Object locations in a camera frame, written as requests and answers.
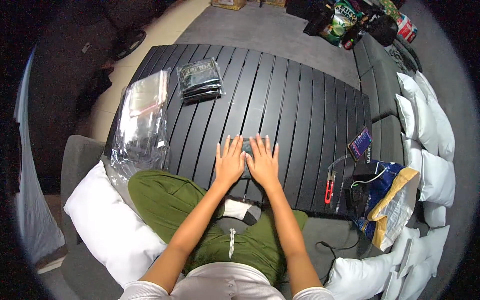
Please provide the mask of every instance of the gray carpet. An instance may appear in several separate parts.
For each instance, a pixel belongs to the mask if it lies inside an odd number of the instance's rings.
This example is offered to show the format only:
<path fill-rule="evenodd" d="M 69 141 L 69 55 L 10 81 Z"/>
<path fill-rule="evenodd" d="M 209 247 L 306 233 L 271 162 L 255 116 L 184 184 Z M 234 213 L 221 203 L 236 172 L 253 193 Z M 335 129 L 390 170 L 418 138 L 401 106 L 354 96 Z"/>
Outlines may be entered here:
<path fill-rule="evenodd" d="M 314 67 L 360 89 L 353 52 L 303 33 L 307 21 L 284 8 L 248 2 L 239 11 L 210 6 L 176 44 L 211 44 L 253 49 Z"/>
<path fill-rule="evenodd" d="M 446 216 L 450 231 L 438 275 L 429 281 L 422 295 L 422 299 L 435 299 L 454 275 L 477 221 L 475 211 L 480 178 L 479 108 L 467 69 L 428 8 L 421 1 L 408 0 L 401 12 L 409 16 L 419 30 L 411 45 L 455 135 L 455 202 L 447 209 Z"/>
<path fill-rule="evenodd" d="M 40 274 L 45 287 L 50 290 L 50 293 L 56 300 L 80 300 L 72 289 L 67 285 L 60 268 L 53 269 L 49 272 Z"/>

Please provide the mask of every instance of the white sock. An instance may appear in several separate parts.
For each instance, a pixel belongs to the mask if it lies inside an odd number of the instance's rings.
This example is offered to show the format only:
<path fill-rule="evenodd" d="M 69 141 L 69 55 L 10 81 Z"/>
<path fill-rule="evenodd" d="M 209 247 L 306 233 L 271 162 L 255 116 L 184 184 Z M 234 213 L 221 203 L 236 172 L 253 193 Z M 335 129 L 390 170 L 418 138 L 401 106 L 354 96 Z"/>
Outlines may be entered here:
<path fill-rule="evenodd" d="M 229 197 L 225 200 L 223 216 L 229 216 L 245 222 L 247 225 L 257 223 L 262 211 L 259 207 L 245 202 L 235 201 Z"/>

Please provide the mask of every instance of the clear plastic bag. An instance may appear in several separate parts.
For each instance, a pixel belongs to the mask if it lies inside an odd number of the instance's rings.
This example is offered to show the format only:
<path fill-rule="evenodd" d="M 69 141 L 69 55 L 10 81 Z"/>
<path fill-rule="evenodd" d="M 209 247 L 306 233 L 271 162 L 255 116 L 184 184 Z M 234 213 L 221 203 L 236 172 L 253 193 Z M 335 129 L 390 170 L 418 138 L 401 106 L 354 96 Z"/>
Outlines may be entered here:
<path fill-rule="evenodd" d="M 185 104 L 225 95 L 220 69 L 214 58 L 177 67 L 179 93 Z"/>
<path fill-rule="evenodd" d="M 125 184 L 140 170 L 168 169 L 167 87 L 170 68 L 133 83 L 125 90 L 110 164 L 117 176 L 113 185 Z"/>

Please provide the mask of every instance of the white cushion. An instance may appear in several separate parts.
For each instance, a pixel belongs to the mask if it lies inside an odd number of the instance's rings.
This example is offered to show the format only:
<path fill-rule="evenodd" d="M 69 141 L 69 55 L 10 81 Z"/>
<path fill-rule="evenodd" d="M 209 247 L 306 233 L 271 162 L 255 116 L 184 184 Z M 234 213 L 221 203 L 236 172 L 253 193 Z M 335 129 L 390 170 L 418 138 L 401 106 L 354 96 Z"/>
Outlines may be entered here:
<path fill-rule="evenodd" d="M 437 275 L 437 267 L 442 257 L 445 241 L 448 236 L 450 226 L 432 229 L 426 237 L 413 238 L 407 247 L 407 252 L 403 257 L 402 264 L 398 271 L 398 276 L 403 277 L 411 269 L 425 261 L 427 258 L 431 260 L 431 275 Z"/>
<path fill-rule="evenodd" d="M 395 94 L 398 107 L 400 108 L 400 122 L 402 123 L 405 135 L 409 139 L 416 140 L 418 138 L 417 128 L 415 126 L 415 113 L 413 112 L 412 103 L 405 97 Z"/>
<path fill-rule="evenodd" d="M 415 141 L 405 136 L 402 132 L 403 152 L 405 153 L 405 165 L 421 173 L 423 158 L 421 156 L 421 146 Z"/>
<path fill-rule="evenodd" d="M 363 260 L 337 258 L 325 288 L 335 300 L 370 299 L 383 291 L 393 257 L 389 253 Z"/>
<path fill-rule="evenodd" d="M 437 94 L 433 90 L 427 78 L 425 78 L 422 73 L 417 71 L 417 73 L 413 75 L 413 80 L 415 80 L 415 82 L 418 84 L 420 90 L 425 95 L 425 97 L 428 98 L 428 96 L 432 96 L 432 99 L 438 102 Z"/>
<path fill-rule="evenodd" d="M 455 170 L 452 162 L 421 151 L 423 157 L 420 172 L 419 201 L 435 202 L 451 207 L 455 196 Z"/>
<path fill-rule="evenodd" d="M 392 246 L 391 253 L 395 253 L 393 259 L 393 265 L 402 263 L 407 247 L 413 238 L 418 239 L 420 237 L 420 231 L 418 229 L 403 227 L 402 232 L 395 240 Z"/>
<path fill-rule="evenodd" d="M 444 110 L 440 107 L 440 104 L 438 104 L 432 96 L 428 97 L 428 106 L 437 122 L 438 155 L 445 160 L 453 161 L 455 154 L 455 137 L 450 121 L 447 115 L 445 115 Z"/>
<path fill-rule="evenodd" d="M 398 300 L 418 299 L 431 277 L 431 263 L 429 260 L 413 267 L 403 283 Z"/>
<path fill-rule="evenodd" d="M 441 204 L 430 201 L 423 202 L 423 216 L 431 228 L 445 226 L 446 210 L 446 207 Z"/>
<path fill-rule="evenodd" d="M 442 258 L 444 252 L 445 241 L 447 240 L 448 231 L 450 230 L 450 225 L 432 229 L 427 233 L 427 237 L 431 238 L 431 248 L 430 248 L 430 257 L 429 261 L 432 267 L 432 276 L 437 277 L 437 268 Z"/>
<path fill-rule="evenodd" d="M 428 107 L 427 99 L 420 90 L 418 84 L 408 75 L 397 73 L 400 89 L 415 111 L 415 125 L 418 132 L 418 140 L 423 147 L 433 155 L 438 155 L 437 126 L 432 111 Z"/>
<path fill-rule="evenodd" d="M 396 300 L 402 290 L 404 281 L 405 277 L 398 278 L 397 272 L 391 271 L 381 300 Z"/>
<path fill-rule="evenodd" d="M 100 161 L 64 208 L 92 255 L 124 287 L 138 280 L 167 245 L 113 188 Z"/>

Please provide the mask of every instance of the gray couch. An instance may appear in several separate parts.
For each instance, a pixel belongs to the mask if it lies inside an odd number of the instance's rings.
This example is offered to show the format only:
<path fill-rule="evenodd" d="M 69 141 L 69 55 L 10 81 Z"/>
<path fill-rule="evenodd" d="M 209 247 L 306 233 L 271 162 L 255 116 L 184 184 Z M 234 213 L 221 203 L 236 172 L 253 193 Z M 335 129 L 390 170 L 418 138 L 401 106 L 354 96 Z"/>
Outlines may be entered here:
<path fill-rule="evenodd" d="M 105 143 L 80 135 L 69 137 L 65 146 L 61 169 L 60 197 L 62 207 L 75 187 L 100 160 Z M 123 293 L 121 286 L 107 269 L 90 253 L 62 210 L 65 243 L 69 250 L 60 269 L 70 288 L 86 300 L 117 300 Z"/>
<path fill-rule="evenodd" d="M 372 158 L 404 164 L 402 126 L 395 94 L 401 95 L 396 77 L 401 69 L 369 34 L 353 48 L 362 92 L 370 99 Z"/>
<path fill-rule="evenodd" d="M 400 69 L 371 36 L 365 36 L 354 48 L 361 87 L 370 98 L 372 114 L 373 147 L 372 158 L 404 164 L 403 145 L 400 136 L 402 127 L 398 119 L 395 93 L 400 94 L 396 72 Z M 61 200 L 65 205 L 68 197 L 80 183 L 88 171 L 98 163 L 104 152 L 104 143 L 79 136 L 69 137 L 62 163 Z M 419 228 L 423 235 L 428 227 L 417 221 L 421 215 L 417 209 L 407 226 Z M 221 219 L 225 222 L 235 222 L 235 219 Z M 221 227 L 238 229 L 243 223 L 226 224 Z M 123 290 L 110 276 L 107 269 L 89 252 L 78 236 L 70 217 L 63 213 L 63 233 L 69 249 L 61 271 L 70 288 L 82 299 L 116 300 Z M 311 261 L 319 276 L 327 273 L 332 260 L 330 251 L 318 248 L 315 243 L 324 240 L 332 245 L 352 245 L 357 234 L 352 225 L 342 220 L 309 218 L 303 230 L 305 244 Z M 338 252 L 345 258 L 364 258 L 377 256 L 381 252 L 371 246 L 364 238 L 359 244 L 348 251 Z M 278 287 L 287 299 L 290 299 L 288 284 Z"/>

